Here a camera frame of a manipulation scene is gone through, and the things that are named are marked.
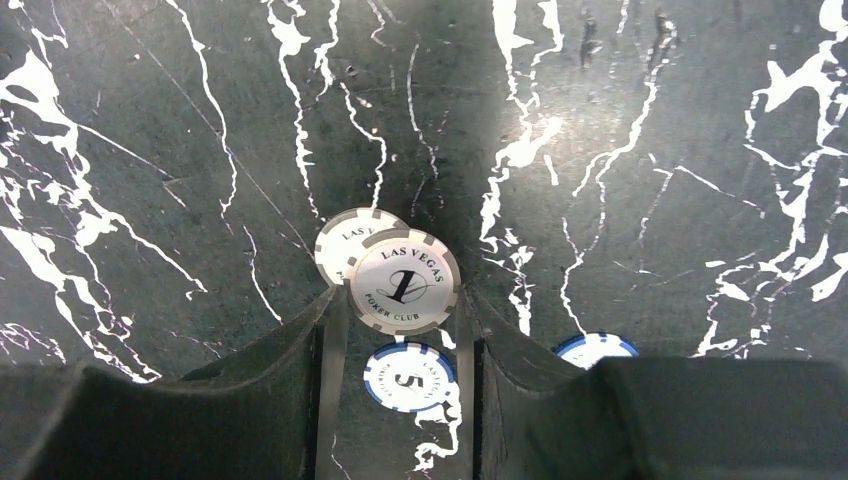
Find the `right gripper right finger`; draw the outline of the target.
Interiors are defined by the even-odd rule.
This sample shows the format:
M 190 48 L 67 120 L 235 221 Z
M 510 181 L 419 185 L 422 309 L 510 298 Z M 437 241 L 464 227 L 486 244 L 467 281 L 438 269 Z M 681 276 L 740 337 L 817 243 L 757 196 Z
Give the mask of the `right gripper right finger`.
M 463 297 L 480 479 L 843 479 L 847 372 L 788 359 L 608 357 L 583 370 Z

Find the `white poker chip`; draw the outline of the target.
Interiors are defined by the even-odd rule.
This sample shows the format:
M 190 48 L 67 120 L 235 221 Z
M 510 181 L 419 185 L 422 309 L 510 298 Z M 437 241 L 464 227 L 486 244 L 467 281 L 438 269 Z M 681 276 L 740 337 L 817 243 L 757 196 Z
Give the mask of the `white poker chip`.
M 458 263 L 438 238 L 393 228 L 361 242 L 348 260 L 344 286 L 356 317 L 390 336 L 411 336 L 443 324 L 462 285 Z
M 320 230 L 314 245 L 314 262 L 329 286 L 343 285 L 349 259 L 357 260 L 362 242 L 371 235 L 407 228 L 399 217 L 385 210 L 357 207 L 332 217 Z
M 430 410 L 459 396 L 449 359 L 418 342 L 395 342 L 378 348 L 368 358 L 362 380 L 374 401 L 400 413 Z
M 635 346 L 623 337 L 606 332 L 588 332 L 576 335 L 560 346 L 554 353 L 567 363 L 589 370 L 607 357 L 638 357 Z

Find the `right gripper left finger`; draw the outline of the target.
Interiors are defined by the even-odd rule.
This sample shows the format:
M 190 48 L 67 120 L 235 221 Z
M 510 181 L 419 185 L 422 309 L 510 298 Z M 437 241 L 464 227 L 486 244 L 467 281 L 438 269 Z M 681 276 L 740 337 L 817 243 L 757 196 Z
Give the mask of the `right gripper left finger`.
M 176 381 L 91 364 L 1 370 L 5 479 L 324 479 L 338 291 Z

